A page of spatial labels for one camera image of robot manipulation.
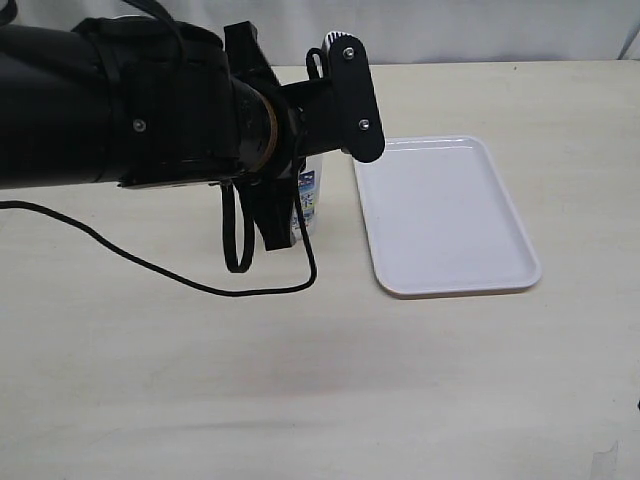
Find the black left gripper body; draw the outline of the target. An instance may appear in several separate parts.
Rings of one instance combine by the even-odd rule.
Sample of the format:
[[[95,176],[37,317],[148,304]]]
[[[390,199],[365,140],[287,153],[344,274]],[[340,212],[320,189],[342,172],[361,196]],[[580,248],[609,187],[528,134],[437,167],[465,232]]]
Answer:
[[[367,52],[310,49],[307,80],[279,81],[250,22],[224,29],[239,157],[225,183],[261,182],[293,173],[302,158],[343,150],[361,163],[385,148]]]

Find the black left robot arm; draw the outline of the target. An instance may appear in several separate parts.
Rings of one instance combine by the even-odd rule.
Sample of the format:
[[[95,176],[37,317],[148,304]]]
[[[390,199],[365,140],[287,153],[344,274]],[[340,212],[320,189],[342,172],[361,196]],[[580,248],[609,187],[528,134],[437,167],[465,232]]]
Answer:
[[[1,185],[234,185],[269,250],[288,248],[296,173],[385,148],[366,50],[330,34],[282,84],[249,22],[222,35],[140,16],[1,30]]]

